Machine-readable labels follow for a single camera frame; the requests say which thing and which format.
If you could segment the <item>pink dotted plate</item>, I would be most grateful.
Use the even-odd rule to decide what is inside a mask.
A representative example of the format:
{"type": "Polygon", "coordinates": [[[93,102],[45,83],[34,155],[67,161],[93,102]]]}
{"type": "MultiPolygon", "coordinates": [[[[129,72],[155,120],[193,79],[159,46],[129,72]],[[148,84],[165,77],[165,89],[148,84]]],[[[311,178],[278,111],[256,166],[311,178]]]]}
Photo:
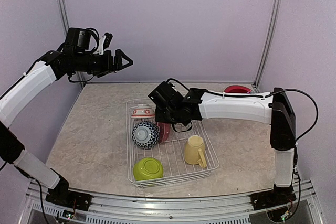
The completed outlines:
{"type": "Polygon", "coordinates": [[[160,130],[159,144],[162,144],[169,138],[171,125],[169,123],[157,122],[157,126],[159,127],[160,130]]]}

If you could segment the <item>red floral plate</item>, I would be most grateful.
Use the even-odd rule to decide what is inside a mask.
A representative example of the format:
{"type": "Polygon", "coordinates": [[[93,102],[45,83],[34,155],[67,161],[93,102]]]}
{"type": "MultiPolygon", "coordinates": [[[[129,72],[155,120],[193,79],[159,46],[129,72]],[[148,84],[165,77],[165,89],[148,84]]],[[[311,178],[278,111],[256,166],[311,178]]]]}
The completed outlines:
{"type": "Polygon", "coordinates": [[[241,86],[241,85],[231,85],[228,86],[224,89],[225,93],[244,93],[244,94],[250,94],[252,93],[252,89],[245,87],[245,86],[241,86]]]}

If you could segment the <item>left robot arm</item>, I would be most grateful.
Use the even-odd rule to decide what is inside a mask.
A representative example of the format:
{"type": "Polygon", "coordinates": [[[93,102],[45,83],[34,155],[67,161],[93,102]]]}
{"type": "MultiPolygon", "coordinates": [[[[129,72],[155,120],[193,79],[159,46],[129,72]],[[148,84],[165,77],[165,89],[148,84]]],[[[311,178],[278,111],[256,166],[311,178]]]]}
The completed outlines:
{"type": "Polygon", "coordinates": [[[87,72],[100,78],[131,65],[133,60],[120,49],[117,49],[114,55],[109,50],[103,54],[84,54],[65,50],[49,51],[44,54],[9,91],[1,96],[1,159],[44,184],[60,204],[69,205],[74,195],[68,190],[68,182],[28,152],[9,128],[36,96],[63,76],[70,76],[75,72],[87,72]]]}

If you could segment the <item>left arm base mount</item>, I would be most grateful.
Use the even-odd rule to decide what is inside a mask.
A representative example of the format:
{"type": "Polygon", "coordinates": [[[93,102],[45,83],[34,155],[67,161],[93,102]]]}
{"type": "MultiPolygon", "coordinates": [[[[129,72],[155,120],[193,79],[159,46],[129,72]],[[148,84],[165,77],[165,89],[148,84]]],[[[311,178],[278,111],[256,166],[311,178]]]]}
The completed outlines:
{"type": "Polygon", "coordinates": [[[67,191],[63,195],[58,195],[49,191],[46,201],[55,205],[71,208],[73,210],[88,211],[92,196],[90,194],[80,193],[76,191],[67,191]]]}

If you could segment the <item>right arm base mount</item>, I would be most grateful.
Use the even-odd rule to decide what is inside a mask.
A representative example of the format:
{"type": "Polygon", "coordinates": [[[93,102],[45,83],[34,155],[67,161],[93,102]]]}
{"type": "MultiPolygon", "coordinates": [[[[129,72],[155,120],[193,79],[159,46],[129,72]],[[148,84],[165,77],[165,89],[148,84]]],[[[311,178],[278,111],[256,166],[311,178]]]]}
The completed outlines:
{"type": "Polygon", "coordinates": [[[295,201],[296,194],[293,191],[290,192],[276,192],[273,189],[268,191],[262,191],[259,193],[253,193],[250,196],[253,209],[261,210],[266,208],[272,208],[283,204],[295,201]]]}

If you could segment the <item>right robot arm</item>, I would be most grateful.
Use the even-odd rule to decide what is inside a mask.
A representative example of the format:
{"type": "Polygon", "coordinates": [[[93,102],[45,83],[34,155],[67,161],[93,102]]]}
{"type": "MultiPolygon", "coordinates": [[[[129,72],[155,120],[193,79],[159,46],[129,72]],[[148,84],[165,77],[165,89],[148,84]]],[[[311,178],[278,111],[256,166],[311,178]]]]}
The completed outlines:
{"type": "Polygon", "coordinates": [[[192,121],[224,118],[269,124],[270,145],[275,151],[276,175],[268,199],[273,205],[279,205],[293,194],[296,117],[283,89],[240,94],[191,88],[186,95],[181,95],[170,84],[162,82],[148,97],[155,104],[157,122],[188,126],[192,121]]]}

